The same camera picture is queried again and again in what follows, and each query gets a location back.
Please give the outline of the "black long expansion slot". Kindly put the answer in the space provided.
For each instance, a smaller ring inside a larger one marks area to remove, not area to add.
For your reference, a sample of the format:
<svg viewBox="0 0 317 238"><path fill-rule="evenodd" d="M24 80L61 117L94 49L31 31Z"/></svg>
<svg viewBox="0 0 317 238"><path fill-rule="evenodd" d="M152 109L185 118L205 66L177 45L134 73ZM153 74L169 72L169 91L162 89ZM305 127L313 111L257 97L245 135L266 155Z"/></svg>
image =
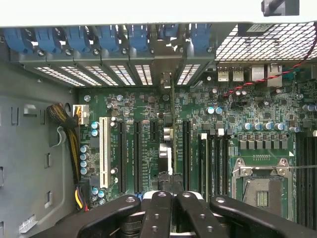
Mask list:
<svg viewBox="0 0 317 238"><path fill-rule="evenodd" d="M134 121L134 191L141 194L143 191L142 179L142 124L140 121Z"/></svg>
<svg viewBox="0 0 317 238"><path fill-rule="evenodd" d="M183 183L184 190L190 189L190 143L191 125L189 120L183 121Z"/></svg>
<svg viewBox="0 0 317 238"><path fill-rule="evenodd" d="M118 191L126 192L126 125L124 121L118 122Z"/></svg>

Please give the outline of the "CPU socket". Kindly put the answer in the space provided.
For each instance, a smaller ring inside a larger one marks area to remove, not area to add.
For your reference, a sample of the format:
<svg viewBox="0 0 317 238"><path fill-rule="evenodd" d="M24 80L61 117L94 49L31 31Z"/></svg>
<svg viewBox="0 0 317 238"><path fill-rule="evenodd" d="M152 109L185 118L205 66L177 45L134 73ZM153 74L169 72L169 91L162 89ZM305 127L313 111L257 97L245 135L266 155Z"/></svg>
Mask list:
<svg viewBox="0 0 317 238"><path fill-rule="evenodd" d="M230 196L248 205L294 221L293 174L288 160L247 162L233 159Z"/></svg>

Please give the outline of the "white expansion slot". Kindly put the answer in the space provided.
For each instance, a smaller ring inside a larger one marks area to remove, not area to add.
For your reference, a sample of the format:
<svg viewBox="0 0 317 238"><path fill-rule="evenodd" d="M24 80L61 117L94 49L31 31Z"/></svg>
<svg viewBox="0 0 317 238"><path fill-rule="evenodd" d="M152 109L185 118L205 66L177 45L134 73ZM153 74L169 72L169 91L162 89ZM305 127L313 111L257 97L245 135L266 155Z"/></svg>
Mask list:
<svg viewBox="0 0 317 238"><path fill-rule="evenodd" d="M111 129L110 118L100 117L100 188L108 188L111 179Z"/></svg>

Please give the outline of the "green motherboard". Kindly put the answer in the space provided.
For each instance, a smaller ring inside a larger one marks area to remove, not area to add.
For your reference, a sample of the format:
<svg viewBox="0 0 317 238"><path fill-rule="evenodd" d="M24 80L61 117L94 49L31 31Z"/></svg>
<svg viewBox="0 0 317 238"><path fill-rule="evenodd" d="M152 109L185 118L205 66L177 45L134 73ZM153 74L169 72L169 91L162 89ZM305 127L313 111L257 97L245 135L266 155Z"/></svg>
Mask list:
<svg viewBox="0 0 317 238"><path fill-rule="evenodd" d="M243 82L249 71L218 69L195 86L173 85L175 108L175 172L183 178L183 121L191 125L190 189L209 203L230 197L233 159L248 163L277 162L317 165L317 78L304 69L271 80ZM159 189L160 89L88 88L79 103L89 105L89 124L80 125L80 175L75 198L79 209L92 210L123 195L143 198ZM100 117L110 118L111 179L100 188ZM118 122L126 125L126 192L118 191ZM134 191L134 121L142 124L143 191ZM317 168L293 174L294 223L317 231ZM169 238L196 238L179 215L172 193Z"/></svg>

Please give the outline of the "white power connector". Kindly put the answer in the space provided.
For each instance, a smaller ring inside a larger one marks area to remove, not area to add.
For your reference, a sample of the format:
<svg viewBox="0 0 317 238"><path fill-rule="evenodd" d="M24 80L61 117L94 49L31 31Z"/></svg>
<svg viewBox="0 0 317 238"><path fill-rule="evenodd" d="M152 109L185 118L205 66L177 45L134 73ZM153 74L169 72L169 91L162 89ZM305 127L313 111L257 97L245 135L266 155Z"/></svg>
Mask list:
<svg viewBox="0 0 317 238"><path fill-rule="evenodd" d="M89 124L89 105L73 105L73 118L77 119L78 125Z"/></svg>

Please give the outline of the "grey power supply with label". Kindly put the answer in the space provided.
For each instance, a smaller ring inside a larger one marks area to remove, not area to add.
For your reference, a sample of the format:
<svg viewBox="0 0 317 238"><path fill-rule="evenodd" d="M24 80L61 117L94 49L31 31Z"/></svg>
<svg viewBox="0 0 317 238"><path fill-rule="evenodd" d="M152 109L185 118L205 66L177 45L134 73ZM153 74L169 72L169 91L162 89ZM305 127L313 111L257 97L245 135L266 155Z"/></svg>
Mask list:
<svg viewBox="0 0 317 238"><path fill-rule="evenodd" d="M68 143L46 111L71 89L0 61L0 238L27 238L75 208Z"/></svg>

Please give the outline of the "open black PC case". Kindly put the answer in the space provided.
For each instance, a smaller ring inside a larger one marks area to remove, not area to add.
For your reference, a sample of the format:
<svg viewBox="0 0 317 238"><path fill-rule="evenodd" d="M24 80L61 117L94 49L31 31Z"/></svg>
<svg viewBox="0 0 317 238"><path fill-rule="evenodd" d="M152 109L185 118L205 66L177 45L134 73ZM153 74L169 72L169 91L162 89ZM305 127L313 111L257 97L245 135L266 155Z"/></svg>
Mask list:
<svg viewBox="0 0 317 238"><path fill-rule="evenodd" d="M175 10L172 1L0 0L0 61L74 96L46 109L65 133L74 182L75 208L55 224L85 212L75 198L81 144L72 109L81 89L160 89L164 72L172 85L195 86L220 68L249 71L244 83L297 69L317 78L317 0L180 0Z"/></svg>

